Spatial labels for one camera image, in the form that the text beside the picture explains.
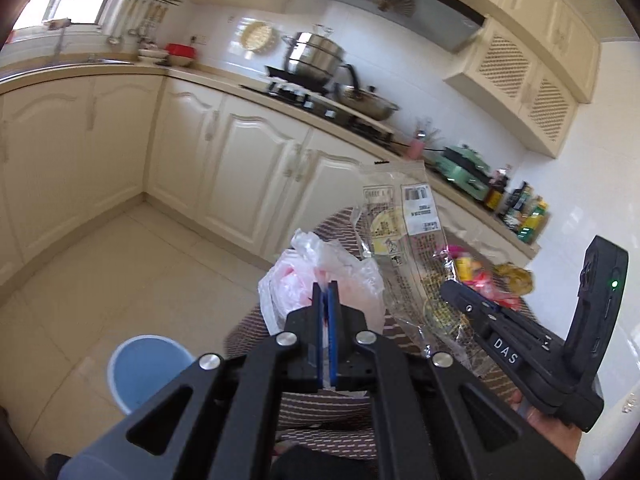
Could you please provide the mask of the right hand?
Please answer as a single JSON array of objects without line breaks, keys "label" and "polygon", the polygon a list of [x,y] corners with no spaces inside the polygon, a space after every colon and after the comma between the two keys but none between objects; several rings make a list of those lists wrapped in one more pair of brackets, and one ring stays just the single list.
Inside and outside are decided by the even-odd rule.
[{"label": "right hand", "polygon": [[520,390],[515,390],[510,397],[509,404],[514,411],[527,420],[530,426],[574,462],[580,440],[582,440],[582,430],[574,425],[565,425],[559,419],[545,415],[533,406],[526,408],[525,401],[523,393]]}]

